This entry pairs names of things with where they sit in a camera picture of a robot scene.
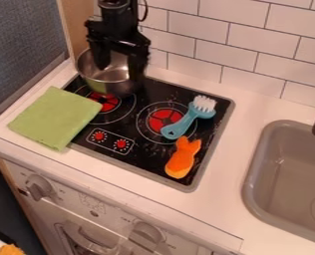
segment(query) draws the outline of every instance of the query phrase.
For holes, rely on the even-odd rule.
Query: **green dish towel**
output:
[[[50,87],[8,128],[52,149],[62,150],[100,111],[102,105]]]

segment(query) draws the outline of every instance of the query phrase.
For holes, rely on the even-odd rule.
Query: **tile backsplash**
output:
[[[148,3],[152,65],[315,107],[315,0]]]

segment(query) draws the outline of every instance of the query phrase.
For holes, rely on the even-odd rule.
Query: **sink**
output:
[[[311,128],[292,121],[265,127],[242,198],[261,221],[315,242],[315,135]]]

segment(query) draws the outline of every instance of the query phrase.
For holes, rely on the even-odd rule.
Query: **silver pot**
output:
[[[112,52],[111,63],[104,70],[100,70],[94,62],[91,50],[88,49],[78,57],[76,68],[93,91],[125,98],[141,86],[129,79],[127,58],[126,55]]]

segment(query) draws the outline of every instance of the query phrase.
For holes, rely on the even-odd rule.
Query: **orange sponge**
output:
[[[25,255],[25,253],[14,244],[7,244],[1,247],[0,255]]]
[[[189,142],[186,136],[180,137],[176,142],[176,152],[165,165],[165,173],[176,179],[184,178],[193,167],[194,156],[200,148],[200,139]]]

